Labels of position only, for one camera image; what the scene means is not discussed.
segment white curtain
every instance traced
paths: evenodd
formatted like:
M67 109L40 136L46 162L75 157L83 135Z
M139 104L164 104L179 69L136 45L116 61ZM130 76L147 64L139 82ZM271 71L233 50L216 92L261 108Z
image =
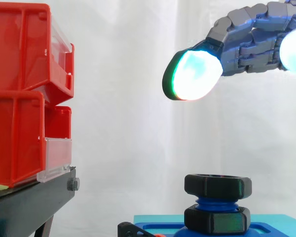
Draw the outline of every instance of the white curtain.
M190 173L252 178L240 204L296 218L296 76L221 78L196 102L172 102L163 72L229 11L266 0L37 0L75 45L73 165L80 190L51 237L113 237L136 214L183 214Z

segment stacked storage bins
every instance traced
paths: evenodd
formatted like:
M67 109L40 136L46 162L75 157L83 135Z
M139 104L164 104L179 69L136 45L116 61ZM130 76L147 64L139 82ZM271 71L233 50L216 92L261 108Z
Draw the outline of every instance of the stacked storage bins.
M0 185L69 172L74 46L45 4L0 2Z

